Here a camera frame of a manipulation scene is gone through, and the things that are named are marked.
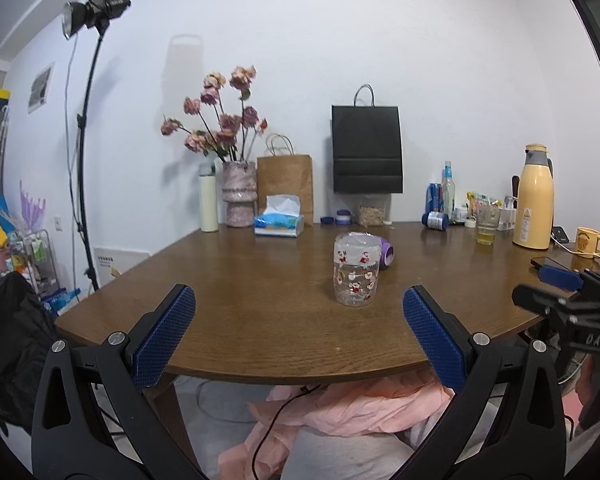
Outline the purple supplement bottle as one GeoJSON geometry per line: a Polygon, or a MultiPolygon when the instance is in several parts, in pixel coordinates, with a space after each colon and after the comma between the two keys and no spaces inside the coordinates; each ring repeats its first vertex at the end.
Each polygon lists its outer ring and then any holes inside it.
{"type": "Polygon", "coordinates": [[[389,269],[391,263],[393,263],[394,248],[385,238],[378,236],[378,240],[380,243],[379,269],[383,271],[389,269]]]}

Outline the black smartphone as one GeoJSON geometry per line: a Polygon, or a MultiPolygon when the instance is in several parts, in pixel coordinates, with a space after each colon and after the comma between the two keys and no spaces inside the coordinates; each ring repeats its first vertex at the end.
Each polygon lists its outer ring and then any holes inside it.
{"type": "Polygon", "coordinates": [[[531,259],[532,268],[538,272],[539,275],[547,276],[570,276],[570,278],[577,278],[579,273],[573,271],[568,266],[564,266],[553,258],[548,257],[535,257],[531,259]]]}

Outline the yellow mug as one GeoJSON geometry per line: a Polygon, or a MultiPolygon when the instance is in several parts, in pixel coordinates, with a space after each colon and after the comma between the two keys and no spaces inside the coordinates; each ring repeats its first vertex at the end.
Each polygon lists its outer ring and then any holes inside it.
{"type": "Polygon", "coordinates": [[[600,257],[600,231],[585,226],[577,228],[574,251],[584,258],[600,257]]]}

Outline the yellow thermos jug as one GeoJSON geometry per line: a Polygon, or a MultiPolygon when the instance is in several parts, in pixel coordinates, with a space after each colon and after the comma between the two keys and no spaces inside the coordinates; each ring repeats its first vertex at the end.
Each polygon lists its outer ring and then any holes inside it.
{"type": "Polygon", "coordinates": [[[513,242],[523,248],[547,250],[554,220],[555,188],[547,148],[528,144],[517,195],[513,242]]]}

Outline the glass with yellow liquid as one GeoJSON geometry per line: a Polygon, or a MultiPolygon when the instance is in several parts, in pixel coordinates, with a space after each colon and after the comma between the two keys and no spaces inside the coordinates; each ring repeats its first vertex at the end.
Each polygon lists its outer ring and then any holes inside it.
{"type": "Polygon", "coordinates": [[[492,246],[500,222],[500,207],[490,203],[480,202],[477,211],[477,236],[480,245],[492,246]]]}

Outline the black jacket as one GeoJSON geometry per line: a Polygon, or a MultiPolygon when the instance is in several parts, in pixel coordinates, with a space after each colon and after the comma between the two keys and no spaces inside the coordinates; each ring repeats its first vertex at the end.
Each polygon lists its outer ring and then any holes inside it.
{"type": "Polygon", "coordinates": [[[0,278],[0,425],[30,432],[54,318],[17,272],[0,278]]]}

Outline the lying blue-white bottle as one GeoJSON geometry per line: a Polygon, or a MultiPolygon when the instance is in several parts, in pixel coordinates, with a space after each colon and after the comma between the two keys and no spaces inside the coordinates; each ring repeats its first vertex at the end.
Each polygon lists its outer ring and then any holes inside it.
{"type": "Polygon", "coordinates": [[[442,211],[429,211],[422,215],[422,225],[430,230],[446,231],[449,227],[449,215],[442,211]]]}

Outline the clear glass bottle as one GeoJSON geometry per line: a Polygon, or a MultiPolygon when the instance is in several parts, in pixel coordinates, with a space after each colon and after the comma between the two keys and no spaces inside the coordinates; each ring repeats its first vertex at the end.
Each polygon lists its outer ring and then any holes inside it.
{"type": "Polygon", "coordinates": [[[449,160],[447,160],[444,165],[441,189],[442,210],[449,217],[450,220],[453,220],[453,214],[455,209],[455,183],[453,181],[452,164],[449,160]]]}

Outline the clear jar with grains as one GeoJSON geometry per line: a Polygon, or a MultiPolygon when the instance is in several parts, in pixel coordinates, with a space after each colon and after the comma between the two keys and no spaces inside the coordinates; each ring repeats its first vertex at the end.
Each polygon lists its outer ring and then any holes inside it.
{"type": "Polygon", "coordinates": [[[356,221],[360,226],[385,226],[389,221],[390,194],[361,195],[358,198],[356,221]]]}

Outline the pink cloth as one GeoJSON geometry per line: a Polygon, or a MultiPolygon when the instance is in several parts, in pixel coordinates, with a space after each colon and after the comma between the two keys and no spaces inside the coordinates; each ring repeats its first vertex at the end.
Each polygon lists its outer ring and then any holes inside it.
{"type": "Polygon", "coordinates": [[[441,413],[454,392],[431,370],[343,382],[306,394],[276,386],[247,404],[256,423],[246,440],[220,454],[221,479],[269,479],[283,470],[302,428],[329,437],[397,434],[441,413]]]}

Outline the small purple-lid jar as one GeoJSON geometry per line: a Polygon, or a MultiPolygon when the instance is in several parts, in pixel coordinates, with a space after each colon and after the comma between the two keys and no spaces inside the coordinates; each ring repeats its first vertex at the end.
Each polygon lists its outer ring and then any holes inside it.
{"type": "Polygon", "coordinates": [[[339,209],[335,214],[335,223],[337,226],[350,226],[352,223],[352,214],[350,210],[339,209]]]}

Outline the black paper bag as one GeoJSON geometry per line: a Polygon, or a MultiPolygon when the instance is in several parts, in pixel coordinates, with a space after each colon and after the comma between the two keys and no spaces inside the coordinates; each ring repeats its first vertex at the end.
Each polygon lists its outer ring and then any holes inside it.
{"type": "Polygon", "coordinates": [[[403,192],[399,109],[377,106],[370,84],[352,105],[332,106],[332,185],[337,194],[403,192]]]}

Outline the cream thermos bottle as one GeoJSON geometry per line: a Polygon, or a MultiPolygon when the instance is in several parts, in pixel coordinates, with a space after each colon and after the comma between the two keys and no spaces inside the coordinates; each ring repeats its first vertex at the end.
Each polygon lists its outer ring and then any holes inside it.
{"type": "Polygon", "coordinates": [[[213,160],[199,168],[198,197],[200,229],[205,233],[219,229],[218,198],[216,197],[216,168],[213,160]]]}

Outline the blue tissue box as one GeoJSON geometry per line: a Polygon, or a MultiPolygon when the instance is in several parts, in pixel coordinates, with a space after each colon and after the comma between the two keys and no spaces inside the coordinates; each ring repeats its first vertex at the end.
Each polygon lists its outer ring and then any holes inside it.
{"type": "Polygon", "coordinates": [[[265,210],[253,220],[253,231],[257,236],[297,238],[303,228],[304,215],[297,195],[269,195],[265,210]]]}

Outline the brown paper bag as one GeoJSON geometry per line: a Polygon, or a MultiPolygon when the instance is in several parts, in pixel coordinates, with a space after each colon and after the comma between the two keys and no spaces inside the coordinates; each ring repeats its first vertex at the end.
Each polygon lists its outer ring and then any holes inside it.
{"type": "Polygon", "coordinates": [[[310,155],[297,154],[288,136],[270,133],[265,138],[266,154],[257,159],[258,211],[273,195],[294,195],[300,202],[304,224],[314,220],[313,162],[310,155]]]}

